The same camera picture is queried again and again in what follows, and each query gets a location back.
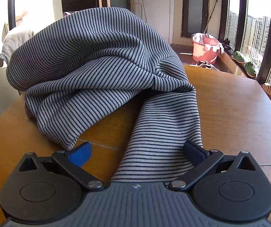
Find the green potted plant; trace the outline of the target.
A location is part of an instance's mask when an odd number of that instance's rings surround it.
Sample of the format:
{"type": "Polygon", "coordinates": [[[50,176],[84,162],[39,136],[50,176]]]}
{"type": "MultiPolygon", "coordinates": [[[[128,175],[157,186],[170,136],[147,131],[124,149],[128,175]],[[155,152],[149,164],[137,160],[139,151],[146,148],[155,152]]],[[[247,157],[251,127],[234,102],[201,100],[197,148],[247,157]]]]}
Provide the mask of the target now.
{"type": "Polygon", "coordinates": [[[246,73],[251,78],[255,79],[257,77],[257,68],[256,68],[256,65],[252,61],[246,62],[244,64],[244,68],[245,68],[246,73]]]}
{"type": "Polygon", "coordinates": [[[240,52],[240,51],[235,51],[232,55],[231,58],[235,61],[237,61],[240,64],[244,64],[247,62],[245,56],[240,52]]]}

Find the mop pole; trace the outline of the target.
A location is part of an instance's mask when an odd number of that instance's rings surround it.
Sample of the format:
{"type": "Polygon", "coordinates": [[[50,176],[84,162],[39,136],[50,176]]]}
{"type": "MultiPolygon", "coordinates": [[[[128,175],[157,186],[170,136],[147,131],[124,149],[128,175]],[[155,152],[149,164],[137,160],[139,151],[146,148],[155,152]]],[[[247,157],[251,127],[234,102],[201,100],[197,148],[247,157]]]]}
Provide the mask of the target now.
{"type": "Polygon", "coordinates": [[[208,17],[208,22],[207,22],[207,24],[205,26],[205,29],[204,29],[204,33],[207,33],[209,23],[210,23],[211,18],[212,18],[213,14],[214,14],[214,11],[215,11],[216,5],[218,4],[218,1],[219,0],[216,0],[215,3],[214,3],[214,5],[213,5],[213,8],[212,8],[211,13],[210,13],[210,16],[208,17]]]}

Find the grey black striped sweater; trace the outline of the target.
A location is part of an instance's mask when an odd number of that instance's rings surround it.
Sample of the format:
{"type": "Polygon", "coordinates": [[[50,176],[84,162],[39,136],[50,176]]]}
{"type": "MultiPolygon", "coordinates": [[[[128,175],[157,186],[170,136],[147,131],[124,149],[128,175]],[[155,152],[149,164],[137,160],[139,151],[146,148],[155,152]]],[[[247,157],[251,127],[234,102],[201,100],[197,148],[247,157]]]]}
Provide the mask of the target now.
{"type": "Polygon", "coordinates": [[[14,51],[6,76],[25,92],[41,133],[68,151],[93,124],[150,90],[112,180],[170,182],[193,168],[183,145],[202,144],[195,87],[170,45],[125,8],[54,22],[14,51]]]}

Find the green potted plant near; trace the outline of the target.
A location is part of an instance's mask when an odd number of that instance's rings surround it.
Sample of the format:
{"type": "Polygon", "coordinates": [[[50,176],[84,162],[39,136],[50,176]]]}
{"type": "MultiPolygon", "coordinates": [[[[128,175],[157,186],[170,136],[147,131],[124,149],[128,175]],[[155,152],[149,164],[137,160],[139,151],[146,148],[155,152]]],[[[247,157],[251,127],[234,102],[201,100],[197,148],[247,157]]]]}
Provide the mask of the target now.
{"type": "Polygon", "coordinates": [[[246,73],[251,78],[255,79],[257,77],[257,68],[256,68],[256,65],[252,61],[246,62],[244,64],[244,68],[245,68],[246,73]]]}

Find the green potted plant far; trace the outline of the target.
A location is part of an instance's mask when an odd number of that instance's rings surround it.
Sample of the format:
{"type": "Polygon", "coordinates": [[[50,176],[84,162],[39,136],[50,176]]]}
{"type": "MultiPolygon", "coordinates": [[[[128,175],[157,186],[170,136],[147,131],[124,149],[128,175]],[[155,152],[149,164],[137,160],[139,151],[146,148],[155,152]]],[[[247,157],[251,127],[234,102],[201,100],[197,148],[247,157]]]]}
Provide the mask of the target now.
{"type": "Polygon", "coordinates": [[[240,51],[235,51],[232,55],[231,58],[235,61],[237,61],[240,64],[244,64],[247,62],[245,56],[240,52],[240,51]]]}

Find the pink bucket with cloth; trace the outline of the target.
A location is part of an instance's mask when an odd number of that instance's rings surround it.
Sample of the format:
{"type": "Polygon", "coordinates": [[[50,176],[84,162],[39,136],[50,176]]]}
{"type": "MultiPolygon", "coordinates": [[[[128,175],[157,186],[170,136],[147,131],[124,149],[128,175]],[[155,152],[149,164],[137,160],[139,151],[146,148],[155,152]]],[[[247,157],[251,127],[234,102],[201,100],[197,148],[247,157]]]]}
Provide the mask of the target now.
{"type": "Polygon", "coordinates": [[[214,64],[218,55],[224,54],[224,47],[214,36],[208,33],[195,33],[192,35],[193,60],[195,62],[207,61],[214,64]]]}

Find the white quilted towel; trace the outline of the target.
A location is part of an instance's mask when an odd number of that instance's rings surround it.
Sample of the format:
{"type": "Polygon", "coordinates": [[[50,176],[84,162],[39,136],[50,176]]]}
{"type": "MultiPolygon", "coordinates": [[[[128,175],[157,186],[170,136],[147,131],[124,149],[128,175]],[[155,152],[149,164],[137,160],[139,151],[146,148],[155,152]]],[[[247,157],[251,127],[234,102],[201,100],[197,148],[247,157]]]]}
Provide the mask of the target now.
{"type": "Polygon", "coordinates": [[[3,63],[8,64],[13,52],[29,40],[35,32],[23,25],[17,26],[10,30],[5,36],[0,54],[0,67],[3,67],[3,63]]]}

